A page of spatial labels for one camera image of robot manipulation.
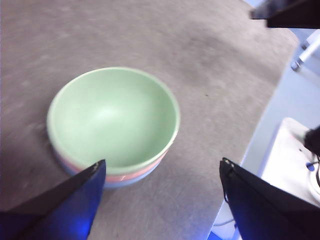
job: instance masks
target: gray table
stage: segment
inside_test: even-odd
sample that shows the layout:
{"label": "gray table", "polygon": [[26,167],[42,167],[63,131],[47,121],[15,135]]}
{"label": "gray table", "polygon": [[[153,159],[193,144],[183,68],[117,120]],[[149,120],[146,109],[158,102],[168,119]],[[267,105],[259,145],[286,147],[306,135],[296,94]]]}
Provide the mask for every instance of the gray table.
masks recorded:
{"label": "gray table", "polygon": [[46,134],[58,90],[92,69],[128,66],[172,89],[181,128],[150,176],[104,192],[89,238],[204,240],[223,199],[219,160],[241,159],[293,50],[289,31],[249,20],[250,7],[234,0],[5,0],[1,8],[1,209],[69,177]]}

